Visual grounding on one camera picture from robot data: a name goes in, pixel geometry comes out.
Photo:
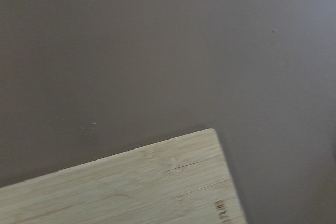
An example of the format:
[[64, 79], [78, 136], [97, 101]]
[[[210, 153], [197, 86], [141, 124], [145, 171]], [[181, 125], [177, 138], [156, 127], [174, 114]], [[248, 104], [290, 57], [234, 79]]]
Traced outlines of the bamboo cutting board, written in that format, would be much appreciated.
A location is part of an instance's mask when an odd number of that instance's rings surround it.
[[1, 188], [1, 223], [246, 223], [214, 129]]

